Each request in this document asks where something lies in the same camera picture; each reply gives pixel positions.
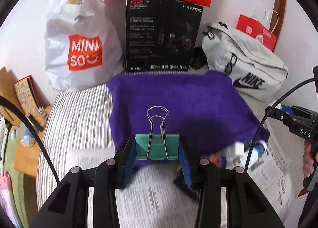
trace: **purple towel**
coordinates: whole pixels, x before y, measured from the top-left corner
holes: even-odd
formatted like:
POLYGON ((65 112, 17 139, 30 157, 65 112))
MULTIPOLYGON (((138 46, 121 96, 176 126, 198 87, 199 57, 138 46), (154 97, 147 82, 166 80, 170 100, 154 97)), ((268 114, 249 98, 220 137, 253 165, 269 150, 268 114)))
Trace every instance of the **purple towel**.
MULTIPOLYGON (((112 93, 110 128, 116 148, 130 135, 149 134, 148 108, 159 105, 169 110, 166 134, 181 134, 190 147, 204 155, 216 153, 235 141, 253 139, 260 122, 232 85, 218 71, 205 75, 137 74, 114 77, 107 82, 112 93)), ((153 110, 151 115, 164 115, 153 110)), ((154 134, 160 134, 161 119, 154 119, 154 134)), ((259 139, 267 141, 262 129, 259 139)), ((146 161, 139 161, 144 166, 146 161)))

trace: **hand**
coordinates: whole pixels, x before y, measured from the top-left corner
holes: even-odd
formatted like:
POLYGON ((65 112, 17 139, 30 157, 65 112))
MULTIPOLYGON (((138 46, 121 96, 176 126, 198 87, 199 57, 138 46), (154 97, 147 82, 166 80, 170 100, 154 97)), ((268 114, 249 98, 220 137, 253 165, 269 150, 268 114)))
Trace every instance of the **hand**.
POLYGON ((302 163, 302 172, 304 173, 304 178, 309 177, 314 172, 314 157, 311 155, 311 143, 306 141, 304 142, 305 152, 302 163))

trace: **green cloth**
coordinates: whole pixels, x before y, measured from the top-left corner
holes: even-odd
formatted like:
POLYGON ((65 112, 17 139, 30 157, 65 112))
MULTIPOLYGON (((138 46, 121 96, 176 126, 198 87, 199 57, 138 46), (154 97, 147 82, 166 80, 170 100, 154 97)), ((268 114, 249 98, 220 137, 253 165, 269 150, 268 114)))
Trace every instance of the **green cloth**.
POLYGON ((28 228, 38 212, 36 198, 36 180, 13 168, 17 139, 11 140, 11 132, 17 127, 7 125, 7 146, 4 155, 4 170, 9 172, 12 181, 13 198, 20 221, 28 228))

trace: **black box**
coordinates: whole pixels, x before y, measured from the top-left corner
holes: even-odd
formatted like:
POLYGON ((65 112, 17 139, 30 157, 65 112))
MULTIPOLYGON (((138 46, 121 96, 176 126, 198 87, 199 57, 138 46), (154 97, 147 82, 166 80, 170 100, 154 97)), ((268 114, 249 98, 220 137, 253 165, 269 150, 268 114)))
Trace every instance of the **black box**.
POLYGON ((127 71, 188 70, 202 11, 177 0, 126 0, 127 71))

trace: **black cable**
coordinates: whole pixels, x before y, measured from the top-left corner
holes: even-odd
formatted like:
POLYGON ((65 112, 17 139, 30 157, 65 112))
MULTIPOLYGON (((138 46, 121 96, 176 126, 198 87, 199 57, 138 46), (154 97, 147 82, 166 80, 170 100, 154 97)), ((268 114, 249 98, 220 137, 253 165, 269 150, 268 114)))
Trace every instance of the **black cable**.
POLYGON ((292 89, 290 89, 287 93, 285 93, 282 97, 280 97, 273 105, 272 107, 269 109, 269 111, 265 114, 265 116, 263 117, 262 121, 260 122, 260 125, 259 127, 257 128, 257 131, 254 135, 254 138, 253 138, 253 141, 252 141, 252 144, 250 146, 250 149, 248 151, 248 155, 247 155, 247 159, 246 159, 246 163, 245 163, 245 172, 247 172, 247 169, 248 169, 248 165, 250 163, 250 159, 251 159, 251 155, 252 155, 252 150, 254 148, 254 145, 256 143, 256 140, 257 140, 257 137, 259 136, 260 134, 260 131, 267 119, 267 117, 269 116, 269 114, 271 113, 271 111, 279 104, 281 103, 283 100, 285 100, 289 95, 291 95, 294 91, 296 91, 298 88, 308 84, 308 83, 311 83, 311 82, 315 82, 315 81, 318 81, 318 78, 311 78, 311 79, 308 79, 308 80, 305 80, 303 82, 301 82, 300 84, 298 84, 297 86, 293 87, 292 89))
POLYGON ((35 129, 31 125, 31 123, 28 121, 26 116, 24 116, 24 114, 13 103, 8 101, 6 98, 2 97, 1 95, 0 95, 0 105, 5 107, 9 111, 11 111, 13 114, 15 114, 25 124, 27 129, 31 132, 31 134, 33 135, 37 144, 39 145, 39 148, 42 151, 44 158, 46 159, 46 161, 47 161, 47 163, 48 163, 48 165, 49 165, 49 167, 54 175, 54 178, 55 178, 57 184, 59 184, 58 174, 56 173, 54 165, 49 157, 49 154, 47 153, 41 139, 39 138, 38 134, 36 133, 35 129))

